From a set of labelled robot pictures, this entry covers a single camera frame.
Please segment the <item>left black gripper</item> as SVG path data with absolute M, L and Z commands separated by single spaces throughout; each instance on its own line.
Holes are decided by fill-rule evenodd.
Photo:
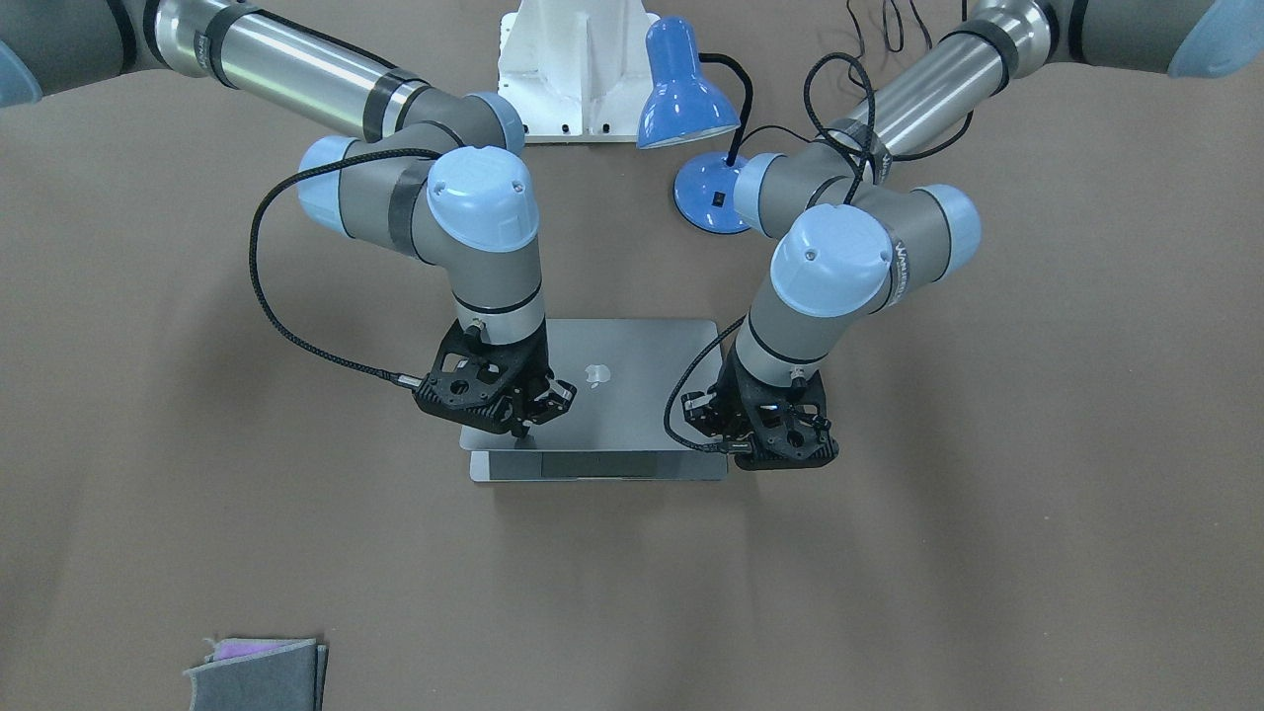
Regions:
M 741 367 L 724 367 L 707 391 L 680 396 L 683 417 L 718 442 L 699 448 L 734 455 L 744 471 L 806 469 L 830 463 L 839 445 L 830 433 L 822 374 L 767 385 Z

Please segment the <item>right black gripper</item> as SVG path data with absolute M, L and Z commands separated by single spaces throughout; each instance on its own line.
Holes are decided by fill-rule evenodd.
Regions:
M 530 442 L 542 425 L 573 407 L 576 387 L 549 367 L 547 326 L 513 344 L 485 344 L 482 329 L 453 324 L 434 368 L 415 388 L 420 410 L 490 434 Z

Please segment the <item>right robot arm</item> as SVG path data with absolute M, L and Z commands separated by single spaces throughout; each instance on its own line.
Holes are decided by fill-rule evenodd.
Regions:
M 5 1 L 1 32 L 4 108 L 167 68 L 331 129 L 252 220 L 248 269 L 267 319 L 281 326 L 262 288 L 259 234 L 288 189 L 312 221 L 444 269 L 456 318 L 425 376 L 281 330 L 289 342 L 477 431 L 525 436 L 573 406 L 575 387 L 549 361 L 525 129 L 501 95 L 442 94 L 379 54 L 248 1 Z

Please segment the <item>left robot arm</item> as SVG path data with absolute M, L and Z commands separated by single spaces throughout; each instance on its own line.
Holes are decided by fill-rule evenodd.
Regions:
M 744 471 L 830 463 L 822 361 L 849 325 L 961 269 L 983 242 L 961 190 L 886 189 L 894 164 L 929 156 L 980 102 L 1050 63 L 1220 78 L 1260 52 L 1259 1 L 981 1 L 889 86 L 861 75 L 849 116 L 817 121 L 796 154 L 739 170 L 732 207 L 776 240 L 769 272 L 728 329 L 715 383 L 672 388 L 665 417 L 704 436 L 691 450 Z

